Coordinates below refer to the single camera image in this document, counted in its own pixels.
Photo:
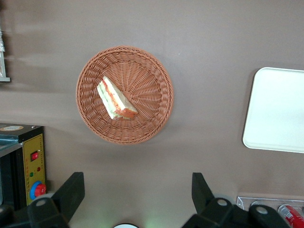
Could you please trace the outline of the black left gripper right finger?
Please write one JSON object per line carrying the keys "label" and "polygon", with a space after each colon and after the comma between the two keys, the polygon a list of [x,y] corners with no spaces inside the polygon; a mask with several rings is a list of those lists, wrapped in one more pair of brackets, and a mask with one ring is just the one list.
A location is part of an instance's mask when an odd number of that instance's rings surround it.
{"label": "black left gripper right finger", "polygon": [[196,214],[183,225],[184,228],[237,228],[232,221],[234,206],[225,198],[216,198],[203,175],[192,174],[192,201]]}

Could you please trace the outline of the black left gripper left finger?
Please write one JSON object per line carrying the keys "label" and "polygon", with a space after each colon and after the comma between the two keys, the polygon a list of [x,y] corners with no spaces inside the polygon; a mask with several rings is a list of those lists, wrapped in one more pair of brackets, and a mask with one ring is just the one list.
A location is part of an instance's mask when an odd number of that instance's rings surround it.
{"label": "black left gripper left finger", "polygon": [[32,228],[68,228],[85,197],[84,174],[73,173],[52,195],[32,202],[27,209]]}

